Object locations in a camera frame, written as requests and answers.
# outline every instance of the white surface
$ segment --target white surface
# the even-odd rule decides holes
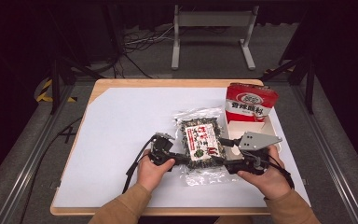
[[[223,106],[226,88],[116,88],[88,106],[76,145],[67,163],[53,207],[100,207],[121,194],[133,163],[155,133],[174,136],[174,113]],[[270,125],[282,137],[281,158],[292,174],[296,191],[307,201],[274,109]],[[180,152],[176,140],[172,151]],[[136,180],[136,172],[131,185]],[[149,207],[265,207],[262,194],[245,181],[189,187],[174,167],[153,192]]]

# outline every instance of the table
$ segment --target table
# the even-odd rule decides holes
[[[121,193],[125,173],[148,138],[155,132],[172,133],[175,130],[170,112],[177,108],[189,109],[188,106],[194,105],[224,104],[226,87],[231,82],[262,85],[259,80],[249,79],[98,80],[66,163],[62,183],[51,204],[51,213],[57,216],[93,215],[99,207]],[[274,109],[269,118],[276,134],[283,139],[280,142],[280,155],[292,174],[296,190],[309,203]],[[174,142],[172,151],[177,150],[180,150],[180,146]],[[183,185],[180,174],[176,166],[163,177],[144,216],[269,213],[263,195],[243,180],[189,187]]]

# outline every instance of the plastic package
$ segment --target plastic package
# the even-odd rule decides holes
[[[185,154],[191,159],[180,167],[182,178],[189,186],[208,185],[236,180],[226,167],[211,158],[226,158],[224,147],[218,141],[222,132],[219,125],[224,107],[199,108],[175,115],[176,138],[181,139]]]

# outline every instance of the gray carpet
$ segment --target gray carpet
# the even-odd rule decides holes
[[[264,70],[277,66],[277,62],[295,29],[295,25],[255,27],[250,44],[250,50],[256,64],[255,71],[249,71],[246,68],[245,60],[237,42],[241,32],[234,29],[228,29],[220,35],[211,34],[204,30],[188,30],[185,32],[181,37],[181,61],[180,68],[177,71],[171,70],[172,41],[170,40],[153,45],[144,51],[135,51],[129,56],[139,67],[153,77],[261,77]],[[126,58],[121,57],[120,61],[122,68],[117,64],[117,69],[123,72],[125,78],[145,78]],[[114,75],[112,70],[103,74],[107,77]],[[71,92],[71,96],[77,97],[78,101],[64,104],[56,125],[50,131],[48,142],[66,125],[83,115],[93,82],[86,77],[79,77],[79,80],[82,81],[78,81]],[[320,152],[320,143],[310,127],[310,115],[304,113],[302,102],[297,100],[296,87],[291,87],[284,81],[285,75],[282,75],[266,84],[270,85],[280,95],[275,107],[299,172],[308,181],[306,190],[310,197],[312,209],[322,223],[356,223],[352,221],[349,208],[342,199],[339,190],[337,190],[335,179]],[[328,146],[331,148],[337,164],[339,164],[339,168],[358,203],[358,157],[317,80],[313,103],[315,112],[313,118],[318,121]],[[18,142],[1,165],[0,209],[15,184],[22,166],[27,162],[46,121],[50,118],[50,109],[51,103],[43,102],[39,104]],[[74,132],[78,128],[78,123],[73,125]],[[90,220],[90,217],[55,217],[49,212],[55,193],[55,189],[50,185],[61,178],[74,137],[70,137],[68,143],[65,143],[65,140],[65,136],[60,136],[48,148],[37,173],[22,223],[87,223]],[[20,223],[28,190],[29,188],[22,195],[13,216],[10,217],[10,223]],[[254,220],[255,223],[272,223],[268,216],[254,217]]]

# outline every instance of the dark floor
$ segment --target dark floor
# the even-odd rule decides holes
[[[220,35],[204,30],[187,31],[181,38],[181,61],[177,71],[171,70],[171,40],[144,51],[135,51],[129,56],[144,72],[155,78],[255,78],[261,77],[264,70],[277,66],[295,29],[295,25],[255,27],[250,44],[255,71],[246,68],[237,42],[242,31],[236,29],[228,29]],[[120,62],[122,66],[117,64],[117,69],[125,78],[145,78],[126,58],[120,58]],[[104,75],[112,77],[113,72],[110,70]],[[282,74],[266,84],[280,95],[275,108],[299,172],[307,180],[306,190],[312,209],[322,223],[358,223],[358,157],[351,142],[318,80],[315,83],[312,116],[303,104],[304,84],[290,86],[285,78],[286,75]],[[47,150],[47,153],[37,171],[29,202],[26,201],[32,181],[11,206],[11,213],[4,209],[0,220],[3,216],[7,216],[8,223],[87,223],[90,220],[90,217],[55,217],[49,212],[49,207],[55,193],[53,185],[61,178],[74,141],[74,137],[70,137],[67,143],[65,136],[54,137],[73,120],[83,116],[93,83],[87,77],[78,77],[75,86],[68,89],[68,94],[77,97],[78,101],[64,103],[48,131],[46,144],[41,149]],[[0,211],[35,150],[40,134],[52,119],[50,109],[51,103],[39,103],[0,167]],[[74,132],[78,124],[74,123]],[[271,223],[268,216],[254,217],[254,220],[255,223]]]

